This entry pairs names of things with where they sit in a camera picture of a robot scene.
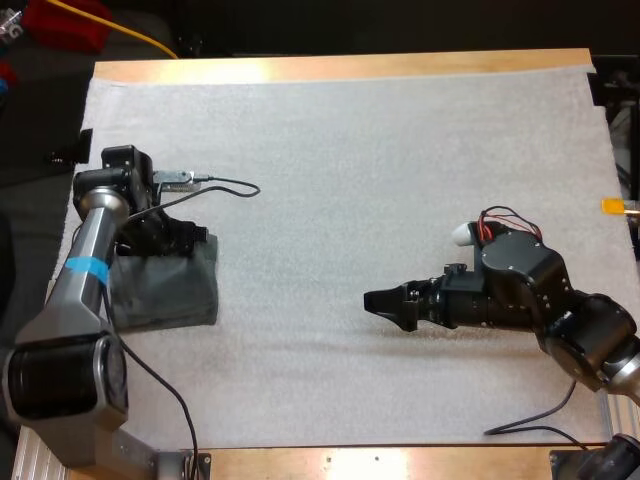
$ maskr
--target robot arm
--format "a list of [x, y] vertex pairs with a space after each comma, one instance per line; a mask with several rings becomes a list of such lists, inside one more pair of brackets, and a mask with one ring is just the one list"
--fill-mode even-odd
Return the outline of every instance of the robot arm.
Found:
[[125, 357], [100, 308], [114, 248], [188, 256], [194, 242], [206, 241], [205, 228], [162, 209], [129, 221], [159, 204], [163, 185], [188, 186], [194, 177], [154, 173], [133, 146], [105, 149], [102, 159], [102, 169], [74, 178], [84, 223], [45, 308], [8, 355], [3, 395], [10, 418], [35, 430], [67, 467], [99, 478], [178, 479], [183, 454], [156, 452], [119, 428], [128, 415]]
[[440, 277], [368, 292], [365, 309], [406, 331], [427, 320], [532, 332], [571, 377], [640, 405], [640, 339], [631, 315], [605, 295], [574, 290], [562, 257], [536, 232], [485, 222], [491, 235], [482, 239], [478, 222], [466, 228], [473, 272], [447, 265]]

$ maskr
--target blue tape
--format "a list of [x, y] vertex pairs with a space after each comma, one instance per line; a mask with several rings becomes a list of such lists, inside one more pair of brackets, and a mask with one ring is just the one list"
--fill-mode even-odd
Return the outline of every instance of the blue tape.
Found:
[[109, 280], [109, 266], [95, 257], [71, 257], [64, 264], [69, 270], [78, 273], [90, 273], [95, 275], [103, 285]]

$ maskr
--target white padded surface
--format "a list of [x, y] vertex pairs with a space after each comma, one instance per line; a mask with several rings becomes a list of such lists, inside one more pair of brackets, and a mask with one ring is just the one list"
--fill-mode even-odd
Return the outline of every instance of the white padded surface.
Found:
[[[612, 295], [637, 318], [625, 221], [599, 209], [619, 187], [586, 70], [227, 86], [93, 80], [94, 167], [102, 148], [132, 143], [156, 169], [263, 189], [168, 211], [219, 238], [217, 325], [129, 337], [183, 393], [200, 444], [558, 441], [482, 436], [568, 388], [532, 334], [429, 324], [407, 334], [366, 313], [362, 294], [471, 263], [451, 231], [498, 203], [541, 226], [576, 288]], [[77, 222], [70, 208], [63, 254]], [[188, 448], [174, 399], [129, 370], [127, 430]], [[605, 440], [601, 401], [578, 387], [549, 423]]]

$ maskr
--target red object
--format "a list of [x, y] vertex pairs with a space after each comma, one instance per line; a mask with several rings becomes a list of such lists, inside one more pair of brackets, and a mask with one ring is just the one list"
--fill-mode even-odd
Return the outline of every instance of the red object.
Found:
[[13, 73], [8, 63], [0, 62], [0, 78], [2, 78], [10, 87], [18, 83], [18, 77]]
[[[111, 20], [111, 11], [99, 0], [68, 0], [64, 3]], [[43, 45], [84, 53], [100, 53], [110, 30], [47, 0], [31, 0], [22, 17], [22, 25]]]

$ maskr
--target table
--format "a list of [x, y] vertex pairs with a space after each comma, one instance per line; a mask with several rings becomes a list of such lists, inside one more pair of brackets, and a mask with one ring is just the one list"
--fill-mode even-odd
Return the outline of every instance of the table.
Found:
[[[589, 64], [591, 58], [588, 50], [561, 49], [100, 62], [95, 66], [94, 77], [134, 83], [237, 84], [509, 72]], [[21, 440], [17, 463], [26, 443], [26, 440]], [[550, 478], [551, 449], [550, 446], [421, 446], [219, 449], [209, 452], [213, 459], [212, 478], [216, 480], [546, 480]], [[71, 478], [85, 480], [88, 477], [72, 473]]]

